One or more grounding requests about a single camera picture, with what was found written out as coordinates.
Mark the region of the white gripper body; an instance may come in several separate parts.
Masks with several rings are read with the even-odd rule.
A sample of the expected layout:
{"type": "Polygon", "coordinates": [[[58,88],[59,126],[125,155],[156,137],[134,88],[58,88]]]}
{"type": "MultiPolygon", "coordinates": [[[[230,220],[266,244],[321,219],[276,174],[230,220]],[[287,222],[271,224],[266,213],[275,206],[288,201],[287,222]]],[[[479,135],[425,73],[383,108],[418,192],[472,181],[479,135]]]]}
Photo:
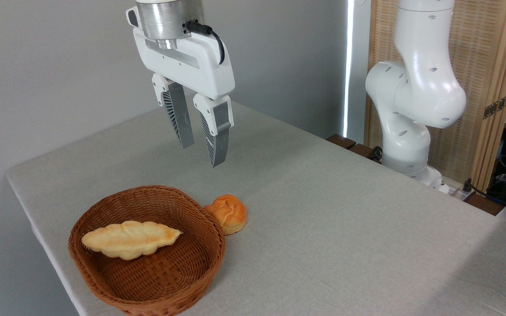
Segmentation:
{"type": "Polygon", "coordinates": [[[146,68],[211,99],[234,90],[225,44],[188,28],[206,23],[203,6],[134,6],[126,17],[146,68]]]}

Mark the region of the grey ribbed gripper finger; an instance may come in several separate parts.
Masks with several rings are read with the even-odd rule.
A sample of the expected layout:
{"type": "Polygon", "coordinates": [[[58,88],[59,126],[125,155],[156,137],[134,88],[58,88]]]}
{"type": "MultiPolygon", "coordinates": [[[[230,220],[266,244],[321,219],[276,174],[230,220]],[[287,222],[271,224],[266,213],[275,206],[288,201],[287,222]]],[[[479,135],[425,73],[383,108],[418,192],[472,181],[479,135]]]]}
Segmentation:
{"type": "Polygon", "coordinates": [[[201,114],[211,166],[218,166],[225,162],[229,145],[229,131],[231,127],[235,126],[231,99],[229,96],[224,96],[212,100],[198,93],[194,96],[193,103],[201,114]]]}
{"type": "Polygon", "coordinates": [[[152,83],[157,102],[166,109],[182,148],[193,145],[194,136],[183,86],[157,73],[153,74],[152,83]]]}

